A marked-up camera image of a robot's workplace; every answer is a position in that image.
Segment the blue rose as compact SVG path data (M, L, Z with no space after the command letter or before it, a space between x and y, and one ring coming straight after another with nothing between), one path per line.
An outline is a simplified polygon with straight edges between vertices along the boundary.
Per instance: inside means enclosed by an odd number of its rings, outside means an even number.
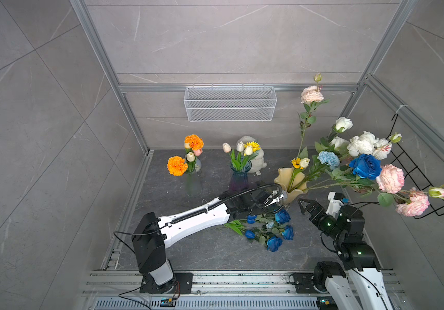
M285 209L282 209L274 215L274 219L279 224L288 223L290 222L290 214Z
M276 235L256 235L254 240L265 246L270 252L276 252L283 244L283 239Z

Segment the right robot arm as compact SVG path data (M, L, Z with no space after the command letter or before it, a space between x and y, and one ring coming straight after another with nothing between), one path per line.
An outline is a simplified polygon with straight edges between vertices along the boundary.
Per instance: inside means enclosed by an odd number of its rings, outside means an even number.
M349 204L344 195L330 192L328 208L302 197L302 214L322 236L333 241L331 251L341 260L317 263L313 288L331 296L320 299L320 309L393 309L387 294L382 268L374 249L364 241L365 219L361 208Z

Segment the cream wavy glass vase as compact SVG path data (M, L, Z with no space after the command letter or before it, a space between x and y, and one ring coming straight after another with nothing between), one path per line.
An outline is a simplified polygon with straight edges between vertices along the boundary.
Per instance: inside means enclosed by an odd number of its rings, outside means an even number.
M290 205L299 195L307 194L307 182L303 182L305 174L302 172L294 175L295 168L279 168L278 176L274 179L286 192L284 205Z

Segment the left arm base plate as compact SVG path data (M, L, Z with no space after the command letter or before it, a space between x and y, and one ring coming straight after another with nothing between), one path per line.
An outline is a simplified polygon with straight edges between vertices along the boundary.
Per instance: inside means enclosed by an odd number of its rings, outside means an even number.
M143 283L140 287L141 293L163 294L190 294L193 284L193 273L174 273L173 279L165 284L156 284L153 276L144 274Z

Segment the blue tulip vase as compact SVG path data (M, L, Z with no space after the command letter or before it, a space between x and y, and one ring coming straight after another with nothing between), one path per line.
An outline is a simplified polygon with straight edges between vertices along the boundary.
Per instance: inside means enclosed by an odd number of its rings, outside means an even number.
M248 230L242 224L231 222L231 223L226 223L224 226L226 228L233 230L238 235L246 237L247 239L253 240L256 237L256 235L251 230Z
M253 223L257 222L257 218L258 218L257 216L249 215L247 217L246 221L247 221L248 224L253 224Z

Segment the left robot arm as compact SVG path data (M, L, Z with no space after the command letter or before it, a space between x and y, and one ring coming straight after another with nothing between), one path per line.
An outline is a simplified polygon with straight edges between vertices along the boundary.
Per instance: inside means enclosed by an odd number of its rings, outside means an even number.
M156 216L151 212L143 216L135 231L114 232L118 241L127 236L126 244L136 257L143 277L142 293L190 292L191 273L175 273L166 257L166 250L175 243L202 230L225 226L240 236L255 240L275 251L282 244L281 234L289 221L284 211L286 192L271 183L237 194L224 192L199 207L169 216Z

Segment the blue rose low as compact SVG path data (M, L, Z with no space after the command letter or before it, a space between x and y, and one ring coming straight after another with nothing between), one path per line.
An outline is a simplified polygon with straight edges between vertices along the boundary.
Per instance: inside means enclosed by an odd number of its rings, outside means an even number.
M294 229L291 226L286 226L285 229L281 232L281 235L284 240L293 240Z

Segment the blue rose vase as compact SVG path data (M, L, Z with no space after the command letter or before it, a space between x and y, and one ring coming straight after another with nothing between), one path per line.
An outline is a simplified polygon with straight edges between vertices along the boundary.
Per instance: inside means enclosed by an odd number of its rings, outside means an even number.
M354 175L368 180L375 180L382 171L380 160L370 154L360 155L352 160L348 166L352 169Z

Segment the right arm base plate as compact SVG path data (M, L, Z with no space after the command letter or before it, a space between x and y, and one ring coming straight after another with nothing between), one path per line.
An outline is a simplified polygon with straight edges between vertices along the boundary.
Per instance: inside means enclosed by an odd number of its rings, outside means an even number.
M314 294L320 293L314 283L314 273L303 272L293 273L290 276L289 282L294 286L298 294Z

